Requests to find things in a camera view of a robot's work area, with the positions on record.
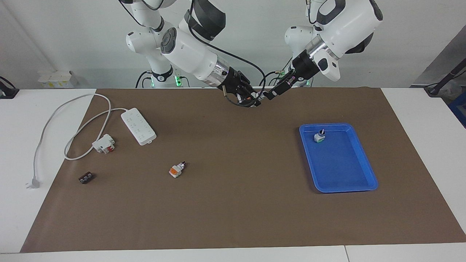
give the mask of white table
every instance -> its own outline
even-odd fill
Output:
[[[63,102],[95,90],[22,90],[0,100],[0,262],[2,261],[466,261],[466,243],[429,245],[92,251],[16,254],[63,162],[92,97],[69,104],[52,120],[38,158],[41,187],[27,190],[43,125]],[[421,89],[383,89],[421,159],[466,231],[466,130],[439,98]]]

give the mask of black terminal block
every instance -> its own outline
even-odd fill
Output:
[[[89,183],[92,179],[94,179],[96,176],[91,173],[91,172],[87,172],[85,175],[83,175],[82,177],[79,178],[79,182],[83,185]]]

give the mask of white cable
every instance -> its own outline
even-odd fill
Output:
[[[114,108],[114,109],[110,109],[110,111],[115,111],[115,110],[124,110],[124,111],[128,111],[126,108]],[[105,114],[105,113],[107,113],[107,112],[109,112],[109,111],[107,110],[107,111],[104,111],[104,112],[102,112],[102,113],[100,113],[100,114],[94,116],[93,118],[89,119],[86,123],[84,123],[84,124],[78,129],[78,131],[76,132],[76,134],[68,141],[68,143],[67,143],[66,146],[65,146],[65,150],[64,150],[65,159],[71,160],[71,161],[73,161],[73,160],[78,160],[78,159],[81,159],[81,158],[85,157],[87,154],[89,154],[89,153],[92,151],[93,147],[91,146],[90,149],[89,149],[84,155],[82,155],[82,156],[80,156],[80,157],[77,157],[77,158],[75,158],[75,159],[70,159],[70,158],[68,158],[68,156],[67,156],[69,147],[71,146],[71,143],[73,142],[73,139],[79,134],[79,132],[81,132],[81,130],[83,130],[84,127],[87,126],[87,125],[88,125],[90,122],[92,122],[94,119],[98,118],[99,116],[101,116],[101,115],[103,115],[103,114]],[[99,137],[96,139],[96,141],[100,139],[100,136],[102,135],[102,131],[101,131],[101,134],[99,135]]]
[[[89,154],[91,151],[92,151],[92,147],[86,152],[84,153],[83,155],[81,155],[80,157],[78,158],[75,158],[75,159],[70,159],[67,157],[67,149],[69,147],[69,145],[71,144],[71,142],[73,141],[73,139],[77,136],[77,134],[87,125],[89,124],[92,120],[96,119],[97,117],[105,114],[105,113],[108,113],[107,114],[107,118],[105,119],[105,122],[103,123],[103,126],[102,126],[102,129],[100,130],[100,133],[99,135],[97,136],[97,140],[100,139],[100,137],[102,136],[102,133],[103,133],[103,130],[105,128],[105,126],[107,125],[107,122],[110,118],[110,113],[113,111],[113,110],[125,110],[125,111],[128,111],[127,109],[124,109],[124,108],[115,108],[115,109],[112,109],[111,108],[111,103],[110,103],[110,100],[106,97],[106,96],[103,96],[103,95],[100,95],[100,94],[86,94],[86,95],[82,95],[82,96],[79,96],[79,97],[76,97],[76,98],[73,98],[65,103],[63,103],[62,105],[60,105],[54,112],[53,114],[50,116],[50,118],[47,120],[47,122],[45,123],[45,126],[44,128],[42,129],[42,134],[41,134],[41,139],[39,140],[39,143],[35,149],[35,152],[34,152],[34,160],[33,160],[33,179],[32,179],[32,182],[29,184],[28,188],[38,188],[39,187],[39,182],[37,181],[37,170],[36,170],[36,160],[37,160],[37,154],[39,152],[39,148],[42,144],[42,141],[44,139],[44,133],[45,133],[45,129],[47,128],[48,124],[50,123],[50,121],[52,120],[52,118],[55,116],[55,114],[57,114],[57,112],[65,105],[67,105],[68,103],[72,102],[72,101],[75,101],[79,98],[82,98],[82,97],[88,97],[88,96],[98,96],[98,97],[103,97],[107,100],[107,102],[109,103],[109,109],[107,111],[104,111],[100,114],[98,114],[97,116],[91,118],[88,122],[86,122],[82,127],[79,128],[78,132],[70,139],[70,141],[67,143],[66,147],[65,147],[65,158],[68,159],[68,160],[77,160],[77,159],[81,159],[83,158],[84,156],[86,156],[87,154]]]

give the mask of white box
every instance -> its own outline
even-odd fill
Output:
[[[39,82],[43,88],[75,88],[78,80],[71,71],[43,72],[40,71]]]

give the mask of black cable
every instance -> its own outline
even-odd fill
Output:
[[[133,14],[131,14],[131,12],[126,8],[126,6],[124,6],[124,4],[118,0],[118,2],[120,2],[121,6],[123,6],[123,8],[126,10],[126,12],[133,18],[134,21],[136,21],[136,23],[142,27],[146,27],[145,25],[141,24],[134,16]]]
[[[144,0],[141,0],[141,1],[142,1],[142,2],[147,6],[147,8],[149,8],[150,10],[152,10],[152,11],[157,11],[158,9],[160,9],[160,7],[162,6],[162,4],[164,4],[164,1],[165,1],[165,0],[162,0],[162,1],[160,2],[160,5],[158,5],[157,8],[152,7],[151,5],[149,5],[148,3],[146,3],[146,1],[144,1]]]
[[[143,88],[144,88],[144,81],[146,81],[146,80],[151,80],[152,81],[152,78],[151,77],[146,77],[146,78],[143,79],[143,84],[142,84]]]
[[[141,78],[143,78],[143,76],[144,76],[145,74],[149,74],[149,72],[150,72],[150,71],[144,71],[144,72],[141,73],[141,75],[139,76],[139,78],[138,78],[137,81],[136,81],[136,87],[135,87],[135,88],[137,88],[137,87],[139,86],[139,82],[141,81]]]
[[[280,77],[276,77],[276,78],[270,80],[270,82],[268,83],[268,85],[270,86],[270,85],[272,84],[272,81],[273,81],[273,80],[275,80],[275,82],[276,82],[277,80],[280,80],[280,79],[281,79]]]
[[[5,81],[7,84],[11,85],[11,87],[13,87],[13,89],[16,89],[16,87],[14,87],[14,85],[10,81],[8,81],[8,79],[6,79],[6,78],[4,78],[2,76],[0,76],[0,79]]]
[[[315,22],[317,22],[317,21],[311,22],[311,7],[310,6],[308,7],[308,20],[309,20],[309,23],[311,25],[314,25]]]
[[[188,87],[191,88],[191,85],[189,84],[189,79],[186,76],[180,76],[179,78],[186,79],[186,81],[188,82]]]
[[[461,73],[461,74],[459,74],[459,75],[456,75],[454,78],[452,78],[452,80],[455,79],[455,78],[460,77],[460,76],[461,76],[462,74],[464,74],[465,72],[466,72],[466,70],[464,70],[463,73]]]
[[[265,81],[267,80],[267,76],[272,75],[272,74],[276,74],[276,73],[277,73],[277,71],[272,71],[272,72],[267,73],[267,74],[265,75]],[[263,81],[264,81],[264,79],[262,79],[262,80],[260,81],[259,86],[262,85],[262,82],[263,82]]]
[[[291,62],[291,60],[293,59],[293,57],[290,57],[290,60],[288,60],[288,62],[286,63],[286,65],[283,67],[282,71],[285,70],[285,68],[288,66],[288,64]]]
[[[190,9],[189,9],[189,19],[192,19],[192,13],[193,13],[193,11],[194,11],[194,2],[195,2],[194,0],[191,2],[191,7],[190,7]],[[255,67],[255,68],[262,74],[262,77],[263,77],[262,79],[264,80],[264,84],[263,84],[262,89],[260,90],[260,93],[259,93],[259,95],[257,96],[257,98],[254,98],[254,99],[251,101],[251,103],[249,103],[249,104],[233,103],[230,99],[227,98],[230,102],[232,102],[233,104],[235,104],[235,105],[237,105],[237,106],[241,106],[241,107],[250,107],[250,106],[254,105],[254,104],[260,99],[260,97],[262,96],[262,93],[265,91],[265,84],[266,84],[265,81],[266,81],[266,78],[265,78],[265,73],[264,73],[264,71],[262,71],[262,69],[260,69],[260,67],[258,67],[258,66],[255,65],[254,63],[252,63],[252,62],[250,62],[250,61],[248,61],[248,60],[246,60],[246,59],[244,59],[244,58],[241,58],[241,57],[239,57],[239,56],[237,56],[237,55],[233,55],[232,53],[226,52],[225,50],[222,50],[222,49],[220,49],[220,48],[218,48],[218,47],[216,47],[216,46],[213,46],[213,45],[211,45],[211,44],[205,42],[204,40],[200,39],[197,35],[195,35],[195,33],[192,31],[192,28],[191,28],[191,27],[188,26],[188,28],[189,28],[189,32],[190,32],[190,33],[194,36],[194,38],[196,38],[199,42],[201,42],[201,43],[203,43],[203,44],[205,44],[205,45],[207,45],[207,46],[209,46],[209,47],[211,47],[211,48],[213,48],[213,49],[215,49],[215,50],[217,50],[217,51],[219,51],[219,52],[222,52],[222,53],[224,53],[224,54],[226,54],[226,55],[229,55],[229,56],[231,56],[231,57],[234,57],[234,58],[236,58],[236,59],[238,59],[238,60],[240,60],[240,61],[243,61],[243,62],[245,62],[245,63],[247,63],[247,64],[249,64],[249,65]]]
[[[458,78],[460,77],[462,74],[466,73],[466,70],[464,70],[461,74],[457,74],[454,78],[452,78],[451,80],[455,79],[455,78]],[[430,86],[433,86],[433,85],[436,85],[436,84],[439,84],[440,82],[437,82],[437,83],[433,83],[433,84],[430,84],[430,85],[426,85],[424,86],[424,88],[428,88]]]

